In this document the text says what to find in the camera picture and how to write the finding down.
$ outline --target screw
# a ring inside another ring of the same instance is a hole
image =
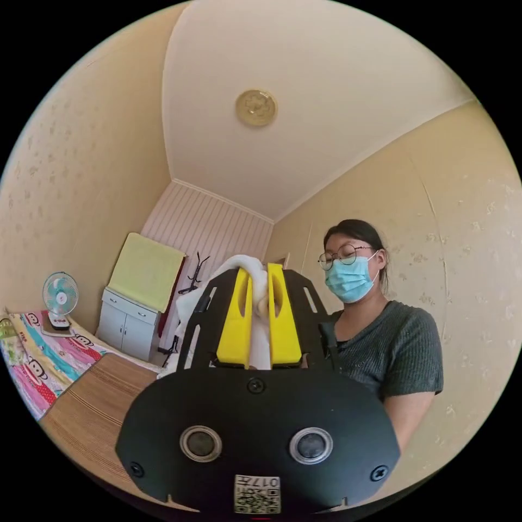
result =
[[[137,462],[131,462],[130,469],[131,473],[138,479],[145,475],[143,468]]]
[[[388,474],[388,466],[382,465],[375,468],[370,475],[370,480],[372,482],[378,482],[382,480]]]
[[[246,388],[250,393],[263,393],[265,390],[265,383],[261,379],[254,377],[253,379],[249,380]]]

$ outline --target white cloth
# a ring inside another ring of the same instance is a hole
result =
[[[179,325],[175,330],[178,336],[178,347],[181,347],[185,329],[194,308],[203,295],[208,283],[218,275],[230,269],[243,268],[252,278],[252,332],[250,343],[250,366],[258,370],[270,369],[270,343],[268,327],[268,273],[263,268],[259,259],[250,256],[233,256],[226,260],[200,287],[192,292],[179,297],[176,301],[176,311],[179,317]],[[185,367],[190,367],[194,355],[194,346],[190,347]],[[160,379],[165,375],[176,371],[179,353],[172,354],[167,366],[158,374]]]

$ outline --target dark hair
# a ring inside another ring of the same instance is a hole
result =
[[[325,235],[323,240],[323,247],[326,249],[326,243],[328,243],[328,239],[334,234],[342,234],[351,239],[358,239],[359,241],[364,241],[368,243],[373,250],[384,250],[386,253],[386,260],[389,260],[388,251],[384,248],[382,244],[381,236],[375,228],[367,223],[366,221],[362,221],[361,219],[345,219],[331,227]],[[388,262],[386,266],[379,272],[379,282],[384,291],[388,290]]]

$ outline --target qr code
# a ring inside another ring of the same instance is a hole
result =
[[[281,513],[279,477],[236,475],[234,484],[235,513]]]

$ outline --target yellow-green towel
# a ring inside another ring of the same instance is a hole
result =
[[[109,288],[164,312],[185,254],[131,232],[110,278]]]

